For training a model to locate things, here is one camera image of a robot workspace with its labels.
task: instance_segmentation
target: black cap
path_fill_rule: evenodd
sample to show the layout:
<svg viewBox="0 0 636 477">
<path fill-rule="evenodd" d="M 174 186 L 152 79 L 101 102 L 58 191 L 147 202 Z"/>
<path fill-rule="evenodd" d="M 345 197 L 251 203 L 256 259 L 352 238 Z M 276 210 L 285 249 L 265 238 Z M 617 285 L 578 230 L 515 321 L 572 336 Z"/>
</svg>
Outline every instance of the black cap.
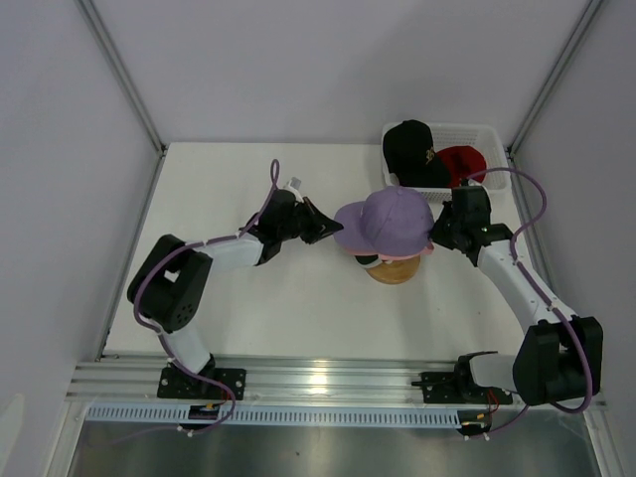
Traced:
<svg viewBox="0 0 636 477">
<path fill-rule="evenodd" d="M 389 172 L 406 187 L 446 188 L 451 175 L 433 147 L 430 127 L 411 119 L 390 129 L 382 150 Z"/>
</svg>

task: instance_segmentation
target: white basket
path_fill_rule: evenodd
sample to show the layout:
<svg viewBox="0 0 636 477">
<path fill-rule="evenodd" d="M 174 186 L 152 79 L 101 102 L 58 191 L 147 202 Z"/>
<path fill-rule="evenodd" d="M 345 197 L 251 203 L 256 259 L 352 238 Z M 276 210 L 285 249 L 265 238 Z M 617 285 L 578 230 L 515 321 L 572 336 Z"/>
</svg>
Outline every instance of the white basket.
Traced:
<svg viewBox="0 0 636 477">
<path fill-rule="evenodd" d="M 390 129 L 400 125 L 400 122 L 390 122 L 386 124 L 382 130 L 382 140 L 385 141 L 385 134 Z M 486 160 L 486 167 L 508 167 L 506 154 L 501 140 L 497 135 L 497 131 L 490 126 L 479 124 L 448 124 L 441 122 L 426 122 L 433 134 L 433 145 L 435 151 L 441 151 L 451 146 L 472 146 L 477 149 Z M 385 154 L 382 152 L 382 175 L 385 186 L 399 185 L 398 178 L 395 174 L 389 173 Z M 491 172 L 486 174 L 483 184 L 488 191 L 488 195 L 493 197 L 500 195 L 511 188 L 510 174 L 508 172 Z M 441 203 L 451 200 L 450 189 L 439 188 L 418 188 L 413 187 L 421 192 L 428 202 Z"/>
</svg>

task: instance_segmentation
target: red cap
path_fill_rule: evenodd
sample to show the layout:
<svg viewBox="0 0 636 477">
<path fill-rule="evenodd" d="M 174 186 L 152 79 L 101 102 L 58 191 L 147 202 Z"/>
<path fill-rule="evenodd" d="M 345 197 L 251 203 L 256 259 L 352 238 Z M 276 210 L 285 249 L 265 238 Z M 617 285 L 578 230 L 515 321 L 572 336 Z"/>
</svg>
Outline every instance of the red cap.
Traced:
<svg viewBox="0 0 636 477">
<path fill-rule="evenodd" d="M 459 187 L 461 180 L 486 169 L 486 159 L 472 146 L 453 146 L 437 152 L 448 171 L 450 183 L 448 187 Z M 484 182 L 486 174 L 473 177 L 475 181 Z"/>
</svg>

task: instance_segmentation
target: perforated metal strip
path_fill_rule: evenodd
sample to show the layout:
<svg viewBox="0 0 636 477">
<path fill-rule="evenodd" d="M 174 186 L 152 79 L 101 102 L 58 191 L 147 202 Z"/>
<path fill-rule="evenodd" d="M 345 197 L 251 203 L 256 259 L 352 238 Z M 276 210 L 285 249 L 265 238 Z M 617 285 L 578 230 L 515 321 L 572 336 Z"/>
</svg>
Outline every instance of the perforated metal strip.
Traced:
<svg viewBox="0 0 636 477">
<path fill-rule="evenodd" d="M 113 422 L 210 423 L 189 419 L 186 404 L 96 403 L 86 420 Z M 226 405 L 221 416 L 229 411 Z M 238 405 L 228 424 L 317 425 L 335 427 L 458 428 L 454 409 L 334 408 Z"/>
</svg>

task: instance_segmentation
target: purple cap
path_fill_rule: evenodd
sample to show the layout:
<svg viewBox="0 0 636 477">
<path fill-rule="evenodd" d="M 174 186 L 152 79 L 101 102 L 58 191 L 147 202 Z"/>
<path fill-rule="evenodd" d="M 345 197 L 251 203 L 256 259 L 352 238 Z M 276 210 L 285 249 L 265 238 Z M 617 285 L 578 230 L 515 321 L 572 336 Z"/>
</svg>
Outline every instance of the purple cap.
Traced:
<svg viewBox="0 0 636 477">
<path fill-rule="evenodd" d="M 365 202 L 344 206 L 334 220 L 344 226 L 334 234 L 343 248 L 389 256 L 421 253 L 435 222 L 419 192 L 395 186 L 374 192 Z"/>
</svg>

